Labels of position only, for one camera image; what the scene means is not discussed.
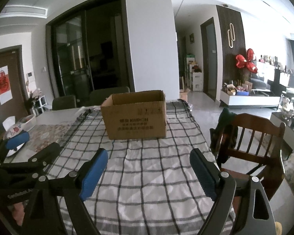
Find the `brown cardboard box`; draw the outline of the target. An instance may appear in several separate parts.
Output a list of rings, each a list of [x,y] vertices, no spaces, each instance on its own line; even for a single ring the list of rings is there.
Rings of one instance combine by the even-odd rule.
[[[166,137],[166,98],[162,90],[112,94],[100,109],[109,139]]]

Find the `white floral bowl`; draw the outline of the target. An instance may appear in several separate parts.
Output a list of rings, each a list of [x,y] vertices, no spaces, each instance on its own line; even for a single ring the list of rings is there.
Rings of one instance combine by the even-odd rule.
[[[10,116],[3,122],[4,129],[6,130],[4,133],[4,140],[14,138],[15,136],[17,137],[17,139],[13,141],[14,148],[8,148],[9,152],[7,153],[7,157],[14,155],[29,141],[29,131],[33,129],[35,125],[36,116],[34,115],[21,118],[18,122],[16,122],[15,116]]]

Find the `red bow balloon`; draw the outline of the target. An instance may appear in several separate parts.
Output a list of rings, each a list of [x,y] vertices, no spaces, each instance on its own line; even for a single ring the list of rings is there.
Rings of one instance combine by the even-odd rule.
[[[257,74],[258,68],[257,66],[252,62],[254,57],[254,51],[253,49],[249,48],[246,52],[247,58],[245,58],[243,55],[238,54],[236,55],[236,67],[239,69],[246,68],[249,72],[253,74]]]

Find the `floral patterned placemat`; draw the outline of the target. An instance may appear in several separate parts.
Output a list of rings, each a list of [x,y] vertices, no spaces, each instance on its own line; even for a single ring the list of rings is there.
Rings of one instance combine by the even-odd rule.
[[[25,149],[40,152],[53,142],[58,142],[70,129],[70,125],[36,125],[30,131]]]

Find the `white shelf cart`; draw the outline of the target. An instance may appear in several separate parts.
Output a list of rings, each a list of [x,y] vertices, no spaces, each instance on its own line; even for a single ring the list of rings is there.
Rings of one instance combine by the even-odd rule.
[[[196,62],[195,55],[187,54],[185,58],[186,85],[192,91],[203,91],[202,67]]]

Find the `checkered white tablecloth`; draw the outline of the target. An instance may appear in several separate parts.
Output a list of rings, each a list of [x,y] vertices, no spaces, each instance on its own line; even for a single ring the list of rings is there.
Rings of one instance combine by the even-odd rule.
[[[99,108],[84,110],[60,142],[48,177],[78,170],[97,149],[109,160],[85,206],[101,234],[197,234],[213,202],[190,165],[192,149],[214,155],[185,101],[167,106],[167,134],[160,139],[111,140]]]

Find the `red fu door poster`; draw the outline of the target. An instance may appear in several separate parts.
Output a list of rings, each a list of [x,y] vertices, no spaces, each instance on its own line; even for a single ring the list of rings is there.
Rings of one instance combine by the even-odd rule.
[[[6,65],[0,68],[0,104],[3,105],[12,98],[8,66]]]

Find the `dark green garment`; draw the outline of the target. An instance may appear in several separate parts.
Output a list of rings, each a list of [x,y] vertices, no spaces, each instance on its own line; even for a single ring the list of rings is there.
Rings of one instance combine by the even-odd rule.
[[[224,108],[218,118],[216,128],[210,129],[210,150],[221,166],[229,159],[228,150],[236,146],[238,127],[231,124],[236,114]]]

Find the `white low tv cabinet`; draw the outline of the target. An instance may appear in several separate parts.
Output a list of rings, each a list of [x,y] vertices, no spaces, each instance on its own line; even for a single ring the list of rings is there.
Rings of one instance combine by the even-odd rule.
[[[279,102],[280,96],[231,96],[220,91],[220,104],[228,107],[272,108],[278,107]]]

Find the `wooden chair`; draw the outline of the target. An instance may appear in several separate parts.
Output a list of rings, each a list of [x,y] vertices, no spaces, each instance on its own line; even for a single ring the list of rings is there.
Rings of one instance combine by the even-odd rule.
[[[286,124],[275,125],[269,119],[247,113],[236,115],[231,124],[238,127],[238,135],[236,146],[228,150],[229,159],[252,163],[254,167],[245,174],[228,170],[244,178],[256,176],[271,200],[285,177],[281,147]]]

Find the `dark upholstered chair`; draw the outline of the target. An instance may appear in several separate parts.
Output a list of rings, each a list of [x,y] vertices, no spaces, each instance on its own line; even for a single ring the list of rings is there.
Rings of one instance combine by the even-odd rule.
[[[89,95],[89,105],[100,106],[112,94],[128,93],[128,92],[130,92],[129,87],[116,87],[116,88],[94,90]]]
[[[76,97],[74,95],[54,98],[52,101],[52,110],[65,110],[76,108]]]

